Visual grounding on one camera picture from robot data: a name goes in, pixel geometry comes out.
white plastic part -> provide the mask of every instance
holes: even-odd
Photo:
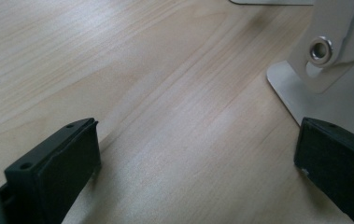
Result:
[[[313,42],[324,39],[330,45],[329,57],[316,63]],[[319,54],[325,45],[319,45]],[[354,0],[318,0],[314,5],[313,19],[288,58],[288,63],[305,85],[314,92],[326,91],[339,77],[354,66]],[[319,67],[310,75],[307,65]]]
[[[231,0],[236,4],[252,5],[313,5],[314,0]]]
[[[309,117],[354,133],[354,67],[322,94],[309,90],[286,61],[273,64],[267,78],[299,125]]]

